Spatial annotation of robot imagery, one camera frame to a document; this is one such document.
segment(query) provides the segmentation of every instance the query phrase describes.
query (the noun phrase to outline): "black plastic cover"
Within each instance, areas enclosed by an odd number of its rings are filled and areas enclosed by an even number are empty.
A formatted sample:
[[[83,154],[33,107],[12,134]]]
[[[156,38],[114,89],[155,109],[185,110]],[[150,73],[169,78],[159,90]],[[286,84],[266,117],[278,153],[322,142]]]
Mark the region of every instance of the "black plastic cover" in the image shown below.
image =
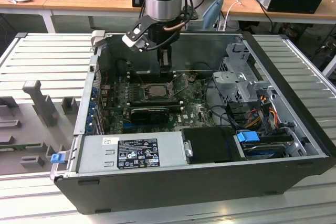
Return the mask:
[[[222,163],[241,160],[234,131],[229,127],[182,129],[183,141],[190,142],[193,156],[189,164]]]

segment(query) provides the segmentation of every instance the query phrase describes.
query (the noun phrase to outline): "white table leg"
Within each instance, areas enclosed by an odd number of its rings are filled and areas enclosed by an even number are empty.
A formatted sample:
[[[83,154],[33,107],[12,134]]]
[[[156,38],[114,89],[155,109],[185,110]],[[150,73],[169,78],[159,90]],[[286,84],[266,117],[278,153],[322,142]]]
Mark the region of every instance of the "white table leg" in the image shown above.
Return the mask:
[[[57,29],[54,27],[54,17],[50,10],[43,10],[40,12],[44,20],[44,24],[48,30],[48,33],[57,33]]]
[[[329,77],[333,71],[336,68],[336,56],[331,60],[331,62],[325,67],[322,74],[324,74],[325,77]]]
[[[90,24],[90,28],[95,29],[95,22],[93,21],[93,17],[89,16],[89,24]]]

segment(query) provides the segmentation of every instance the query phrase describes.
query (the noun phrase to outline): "yellow wire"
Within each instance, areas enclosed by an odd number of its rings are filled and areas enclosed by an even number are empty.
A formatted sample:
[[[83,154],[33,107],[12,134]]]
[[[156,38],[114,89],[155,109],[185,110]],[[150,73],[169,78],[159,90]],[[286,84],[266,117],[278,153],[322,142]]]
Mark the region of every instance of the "yellow wire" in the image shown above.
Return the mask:
[[[270,110],[269,112],[271,112],[271,114],[273,115],[273,118],[274,118],[274,126],[277,127],[275,112],[274,112],[273,110]]]
[[[245,126],[245,128],[249,128],[249,127],[251,127],[252,125],[254,125],[255,123],[257,123],[259,121],[260,121],[260,117],[258,117],[257,119],[255,119],[254,121],[252,121],[251,123],[249,123],[247,126]]]

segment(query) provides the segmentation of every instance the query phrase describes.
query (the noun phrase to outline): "copper pipe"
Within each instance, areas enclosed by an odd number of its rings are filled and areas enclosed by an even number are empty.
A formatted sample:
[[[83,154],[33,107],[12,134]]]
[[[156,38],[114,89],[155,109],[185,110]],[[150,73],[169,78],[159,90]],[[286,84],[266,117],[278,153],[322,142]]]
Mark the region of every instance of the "copper pipe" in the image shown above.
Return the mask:
[[[163,27],[164,31],[176,31],[178,29],[182,29],[182,27],[185,26],[184,22],[179,23],[178,25],[172,26],[172,27]]]

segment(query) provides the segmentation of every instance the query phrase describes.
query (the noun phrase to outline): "white cable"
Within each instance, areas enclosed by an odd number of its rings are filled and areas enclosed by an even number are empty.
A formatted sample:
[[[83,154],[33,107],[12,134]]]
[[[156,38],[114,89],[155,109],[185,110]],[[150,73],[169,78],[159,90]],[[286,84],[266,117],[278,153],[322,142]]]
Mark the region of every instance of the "white cable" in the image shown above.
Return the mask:
[[[238,4],[238,3],[239,3],[239,4],[242,4],[242,2],[240,2],[239,0],[236,0],[236,2],[234,2],[233,4],[231,4],[229,10],[227,10],[226,17],[225,17],[225,21],[224,21],[223,31],[225,31],[225,29],[226,29],[227,18],[229,17],[229,13],[230,13],[231,8],[232,8],[235,4]]]
[[[240,1],[237,0],[236,2],[234,2],[233,4],[231,4],[229,10],[227,10],[227,14],[226,14],[225,21],[224,21],[223,31],[225,31],[225,29],[226,29],[227,17],[229,16],[229,13],[230,13],[231,8],[232,8],[235,4],[238,4],[238,3],[242,4]]]

